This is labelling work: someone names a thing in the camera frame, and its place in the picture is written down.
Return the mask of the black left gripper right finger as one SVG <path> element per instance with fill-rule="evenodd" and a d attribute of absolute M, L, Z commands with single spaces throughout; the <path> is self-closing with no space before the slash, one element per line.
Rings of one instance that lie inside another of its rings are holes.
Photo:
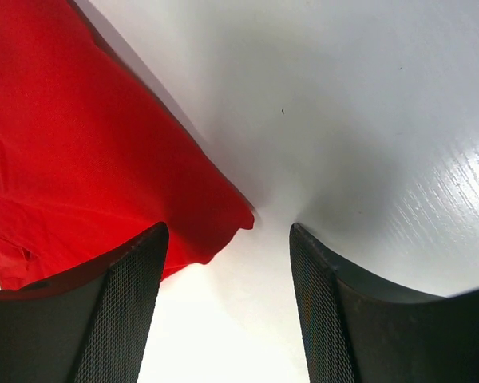
<path fill-rule="evenodd" d="M 449 298 L 369 272 L 294 223 L 299 324 L 313 382 L 479 382 L 479 289 Z"/>

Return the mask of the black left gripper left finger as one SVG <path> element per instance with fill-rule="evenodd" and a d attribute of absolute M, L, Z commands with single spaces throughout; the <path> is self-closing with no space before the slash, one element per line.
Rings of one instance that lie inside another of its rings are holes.
<path fill-rule="evenodd" d="M 135 382 L 168 249 L 164 223 L 20 290 L 0 290 L 0 382 Z"/>

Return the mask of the bright red t shirt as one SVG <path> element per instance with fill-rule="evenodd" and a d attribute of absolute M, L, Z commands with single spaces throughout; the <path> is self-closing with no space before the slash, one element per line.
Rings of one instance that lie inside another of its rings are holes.
<path fill-rule="evenodd" d="M 245 198 L 73 1 L 0 1 L 0 287 L 169 231 L 164 276 L 209 263 Z"/>

